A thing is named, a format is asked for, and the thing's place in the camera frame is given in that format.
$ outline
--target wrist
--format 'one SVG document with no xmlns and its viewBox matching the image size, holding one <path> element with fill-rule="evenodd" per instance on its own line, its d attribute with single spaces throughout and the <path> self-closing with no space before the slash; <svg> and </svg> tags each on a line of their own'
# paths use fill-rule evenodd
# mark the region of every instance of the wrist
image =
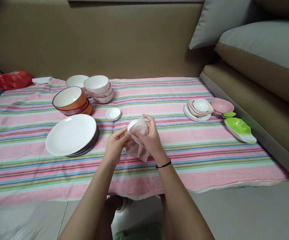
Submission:
<svg viewBox="0 0 289 240">
<path fill-rule="evenodd" d="M 118 163 L 119 163 L 119 159 L 115 159 L 115 158 L 113 158 L 111 156 L 108 156 L 108 155 L 104 154 L 103 159 L 102 159 L 101 162 L 116 167 L 118 165 Z"/>
<path fill-rule="evenodd" d="M 170 162 L 170 159 L 168 158 L 168 155 L 166 154 L 165 151 L 155 154 L 153 156 L 154 160 L 156 161 L 158 167 L 167 164 L 168 162 Z"/>
</svg>

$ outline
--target floor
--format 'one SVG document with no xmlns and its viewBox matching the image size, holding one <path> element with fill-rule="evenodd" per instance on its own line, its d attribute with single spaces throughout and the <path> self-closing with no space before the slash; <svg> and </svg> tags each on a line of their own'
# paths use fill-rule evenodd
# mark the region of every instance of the floor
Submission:
<svg viewBox="0 0 289 240">
<path fill-rule="evenodd" d="M 289 182 L 275 186 L 211 190 L 192 194 L 215 239 L 289 239 Z M 0 240 L 56 240 L 78 201 L 0 207 Z M 112 231 L 160 221 L 156 197 L 132 202 L 116 214 Z"/>
</svg>

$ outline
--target green leaf-shaped dish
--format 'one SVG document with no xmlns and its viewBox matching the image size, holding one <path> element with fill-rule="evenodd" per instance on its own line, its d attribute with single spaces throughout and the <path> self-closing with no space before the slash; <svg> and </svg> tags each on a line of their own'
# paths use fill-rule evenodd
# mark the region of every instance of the green leaf-shaped dish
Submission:
<svg viewBox="0 0 289 240">
<path fill-rule="evenodd" d="M 240 118 L 226 118 L 224 123 L 228 130 L 239 140 L 254 144 L 257 139 L 251 134 L 251 128 Z"/>
</svg>

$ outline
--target black bracelet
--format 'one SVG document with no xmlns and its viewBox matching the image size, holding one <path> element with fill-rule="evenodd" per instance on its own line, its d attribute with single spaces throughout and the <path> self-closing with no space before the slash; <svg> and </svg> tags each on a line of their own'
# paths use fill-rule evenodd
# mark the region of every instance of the black bracelet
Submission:
<svg viewBox="0 0 289 240">
<path fill-rule="evenodd" d="M 166 166 L 170 165 L 171 164 L 171 159 L 169 158 L 169 160 L 170 160 L 170 162 L 168 162 L 165 165 L 162 165 L 161 167 L 158 167 L 158 165 L 155 165 L 155 168 L 162 168 L 162 167 L 166 167 Z"/>
</svg>

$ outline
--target striped tablecloth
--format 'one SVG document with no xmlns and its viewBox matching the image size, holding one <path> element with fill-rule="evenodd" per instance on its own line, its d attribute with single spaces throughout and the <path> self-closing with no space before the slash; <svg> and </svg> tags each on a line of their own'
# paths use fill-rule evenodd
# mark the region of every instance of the striped tablecloth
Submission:
<svg viewBox="0 0 289 240">
<path fill-rule="evenodd" d="M 113 100 L 92 101 L 100 129 L 94 149 L 77 158 L 49 154 L 45 139 L 65 116 L 52 107 L 54 95 L 65 82 L 6 91 L 0 96 L 0 204 L 80 199 L 99 163 L 108 136 L 142 113 L 153 116 L 164 149 L 189 191 L 271 185 L 289 175 L 259 144 L 238 141 L 220 117 L 194 122 L 183 107 L 192 98 L 214 96 L 198 78 L 113 79 Z M 118 107 L 122 117 L 111 122 L 105 113 Z M 123 150 L 109 194 L 134 200 L 163 192 L 155 161 L 131 158 Z"/>
</svg>

